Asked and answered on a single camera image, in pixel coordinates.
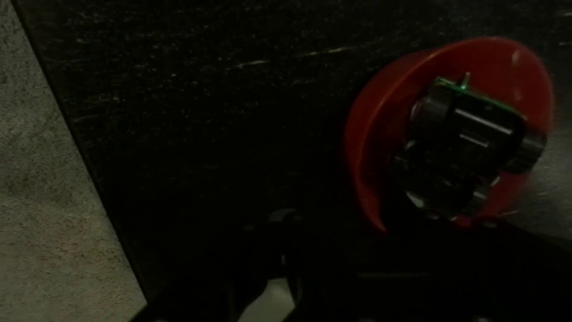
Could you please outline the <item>red plastic bowl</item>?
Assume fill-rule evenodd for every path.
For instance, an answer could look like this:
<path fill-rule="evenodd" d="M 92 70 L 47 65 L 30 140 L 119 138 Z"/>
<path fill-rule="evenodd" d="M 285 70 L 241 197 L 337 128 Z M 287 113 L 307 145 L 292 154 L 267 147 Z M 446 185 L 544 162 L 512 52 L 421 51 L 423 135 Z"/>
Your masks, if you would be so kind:
<path fill-rule="evenodd" d="M 375 230 L 385 231 L 392 222 L 435 217 L 405 197 L 387 163 L 401 149 L 407 117 L 426 86 L 435 78 L 460 81 L 464 76 L 469 76 L 468 86 L 473 92 L 512 106 L 532 129 L 548 138 L 553 115 L 550 76 L 537 54 L 514 40 L 469 38 L 391 61 L 355 97 L 342 133 L 348 178 L 364 219 Z M 498 217 L 521 192 L 530 171 L 521 176 L 502 174 L 475 217 L 435 219 L 469 226 Z"/>

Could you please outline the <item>black toy car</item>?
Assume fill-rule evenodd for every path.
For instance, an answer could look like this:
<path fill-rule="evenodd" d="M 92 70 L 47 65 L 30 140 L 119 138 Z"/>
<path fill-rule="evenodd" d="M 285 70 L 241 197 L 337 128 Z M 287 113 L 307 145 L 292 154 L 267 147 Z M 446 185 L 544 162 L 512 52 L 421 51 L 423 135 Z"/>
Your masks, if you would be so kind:
<path fill-rule="evenodd" d="M 435 217 L 475 217 L 500 176 L 528 172 L 546 145 L 523 113 L 473 92 L 468 81 L 435 78 L 426 86 L 387 163 L 405 197 Z"/>

